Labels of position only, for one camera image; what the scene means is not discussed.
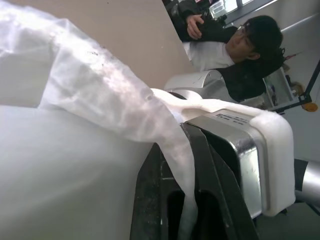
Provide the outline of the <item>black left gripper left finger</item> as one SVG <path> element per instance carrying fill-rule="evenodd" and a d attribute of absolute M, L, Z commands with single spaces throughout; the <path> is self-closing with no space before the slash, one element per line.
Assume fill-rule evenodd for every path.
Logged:
<path fill-rule="evenodd" d="M 178 240 L 185 194 L 155 143 L 136 180 L 129 240 Z"/>

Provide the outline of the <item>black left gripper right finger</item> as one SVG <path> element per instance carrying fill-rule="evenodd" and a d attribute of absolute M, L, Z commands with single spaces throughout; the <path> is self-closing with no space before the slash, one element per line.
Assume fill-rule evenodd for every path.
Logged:
<path fill-rule="evenodd" d="M 258 233 L 236 232 L 214 163 L 212 148 L 203 129 L 183 123 L 194 155 L 195 200 L 198 217 L 192 240 L 258 240 Z"/>

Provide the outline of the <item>white translucent drawstring bag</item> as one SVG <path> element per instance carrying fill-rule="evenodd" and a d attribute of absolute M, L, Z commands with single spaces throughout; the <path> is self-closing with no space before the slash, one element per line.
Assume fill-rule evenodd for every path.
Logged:
<path fill-rule="evenodd" d="M 190 240 L 194 156 L 161 93 L 70 21 L 0 0 L 0 240 L 127 240 L 153 143 Z"/>

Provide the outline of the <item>bystander's bare hand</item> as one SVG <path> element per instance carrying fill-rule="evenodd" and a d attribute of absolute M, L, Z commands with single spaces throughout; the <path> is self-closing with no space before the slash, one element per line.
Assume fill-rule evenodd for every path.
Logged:
<path fill-rule="evenodd" d="M 187 33 L 192 39 L 198 40 L 202 37 L 198 24 L 202 25 L 203 23 L 204 20 L 201 14 L 190 15 L 186 18 Z"/>

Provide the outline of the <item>white shelf unit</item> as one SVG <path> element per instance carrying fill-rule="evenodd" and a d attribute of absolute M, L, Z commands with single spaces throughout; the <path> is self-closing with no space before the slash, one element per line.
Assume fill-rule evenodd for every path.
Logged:
<path fill-rule="evenodd" d="M 289 106 L 300 102 L 296 91 L 288 83 L 283 68 L 263 78 L 266 92 L 264 104 L 268 111 L 284 112 Z"/>

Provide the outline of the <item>black stand with orange foot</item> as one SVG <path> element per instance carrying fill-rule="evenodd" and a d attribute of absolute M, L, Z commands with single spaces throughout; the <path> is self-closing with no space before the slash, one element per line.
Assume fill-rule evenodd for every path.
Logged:
<path fill-rule="evenodd" d="M 292 109 L 295 107 L 302 106 L 304 104 L 311 103 L 312 98 L 311 98 L 310 93 L 311 93 L 311 90 L 312 90 L 312 88 L 318 78 L 319 73 L 320 73 L 320 60 L 318 61 L 317 65 L 314 69 L 314 72 L 310 78 L 310 81 L 309 81 L 305 91 L 302 93 L 302 95 L 300 95 L 298 98 L 294 99 L 291 104 L 286 104 L 284 106 L 276 106 L 276 107 L 272 108 L 270 111 L 277 112 L 278 114 L 283 115 L 285 110 L 289 110 L 289 109 Z"/>

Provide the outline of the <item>dark-haired person in white shirt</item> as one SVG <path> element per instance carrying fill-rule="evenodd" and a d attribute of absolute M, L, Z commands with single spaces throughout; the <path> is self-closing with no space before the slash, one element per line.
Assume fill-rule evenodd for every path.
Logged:
<path fill-rule="evenodd" d="M 284 62 L 283 34 L 277 22 L 261 15 L 237 27 L 227 43 L 218 41 L 183 42 L 187 56 L 199 72 L 217 70 L 235 103 L 266 92 L 263 78 Z"/>

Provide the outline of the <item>person in black jacket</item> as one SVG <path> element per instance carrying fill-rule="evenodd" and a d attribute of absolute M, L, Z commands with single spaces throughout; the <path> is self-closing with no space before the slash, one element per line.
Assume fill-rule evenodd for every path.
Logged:
<path fill-rule="evenodd" d="M 170 20 L 177 32 L 179 39 L 183 42 L 222 42 L 227 43 L 237 31 L 234 26 L 224 27 L 223 16 L 220 20 L 215 20 L 209 11 L 209 0 L 174 0 L 165 6 Z M 188 33 L 187 17 L 199 15 L 203 23 L 197 22 L 195 25 L 201 33 L 199 39 L 193 39 Z"/>

